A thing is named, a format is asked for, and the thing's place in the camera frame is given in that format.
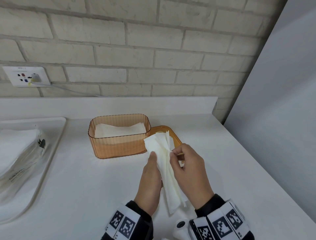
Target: white tray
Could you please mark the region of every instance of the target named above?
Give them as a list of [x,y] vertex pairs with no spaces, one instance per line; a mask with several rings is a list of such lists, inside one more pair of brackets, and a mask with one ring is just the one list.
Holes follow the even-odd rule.
[[66,119],[64,117],[0,121],[0,129],[41,129],[47,136],[49,142],[47,150],[43,155],[44,159],[40,168],[32,174],[32,176],[26,181],[9,203],[0,205],[0,224],[7,223],[18,218],[34,202],[63,133],[65,124]]

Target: translucent orange box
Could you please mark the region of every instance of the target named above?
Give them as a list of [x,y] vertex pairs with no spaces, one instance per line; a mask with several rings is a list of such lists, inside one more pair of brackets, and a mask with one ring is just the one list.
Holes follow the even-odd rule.
[[[130,127],[137,123],[144,123],[146,133],[118,137],[95,138],[95,127],[98,124],[107,124],[115,127]],[[143,114],[125,114],[96,117],[89,126],[89,138],[97,158],[123,157],[146,152],[144,139],[149,137],[150,123]]]

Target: electrical outlet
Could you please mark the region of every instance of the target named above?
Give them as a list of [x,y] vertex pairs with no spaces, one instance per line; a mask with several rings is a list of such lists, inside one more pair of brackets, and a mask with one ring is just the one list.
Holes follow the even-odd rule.
[[31,81],[50,85],[43,67],[2,67],[15,87],[44,87],[30,84]]

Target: cable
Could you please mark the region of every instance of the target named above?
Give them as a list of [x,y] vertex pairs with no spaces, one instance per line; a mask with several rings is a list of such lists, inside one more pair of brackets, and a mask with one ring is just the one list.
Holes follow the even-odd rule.
[[96,95],[96,94],[92,94],[92,93],[77,92],[77,91],[74,91],[74,90],[70,90],[70,89],[68,89],[68,88],[58,87],[58,86],[54,86],[54,85],[48,85],[48,84],[44,84],[44,83],[37,83],[37,82],[34,82],[34,81],[32,81],[31,83],[34,84],[34,85],[40,85],[40,86],[45,86],[45,87],[55,87],[55,88],[67,90],[67,91],[70,91],[70,92],[85,94],[85,95],[88,95],[88,96],[104,97],[104,96],[101,96],[101,95]]

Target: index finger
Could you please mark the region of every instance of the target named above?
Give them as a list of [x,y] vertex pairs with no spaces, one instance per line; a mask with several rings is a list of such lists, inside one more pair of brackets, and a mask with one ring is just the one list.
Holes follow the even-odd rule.
[[188,144],[181,144],[180,146],[176,147],[174,150],[172,150],[172,152],[176,155],[178,155],[179,153],[184,153],[185,154],[192,154],[192,153],[196,153],[195,150],[193,148],[191,148],[190,145]]

